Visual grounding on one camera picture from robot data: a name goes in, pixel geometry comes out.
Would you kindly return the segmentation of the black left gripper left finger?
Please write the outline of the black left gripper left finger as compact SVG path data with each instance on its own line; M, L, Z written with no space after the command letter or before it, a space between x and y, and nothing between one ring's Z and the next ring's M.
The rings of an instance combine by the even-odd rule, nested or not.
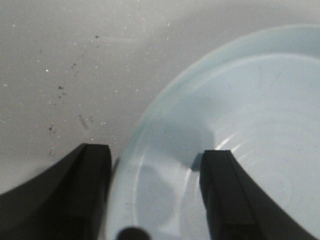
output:
M96 240L112 173L108 145L80 144L0 196L3 240Z

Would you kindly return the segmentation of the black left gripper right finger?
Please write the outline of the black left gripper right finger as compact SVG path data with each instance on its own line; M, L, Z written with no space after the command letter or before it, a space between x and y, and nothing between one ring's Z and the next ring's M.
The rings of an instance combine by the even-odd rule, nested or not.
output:
M313 240L229 150L206 150L199 185L212 240Z

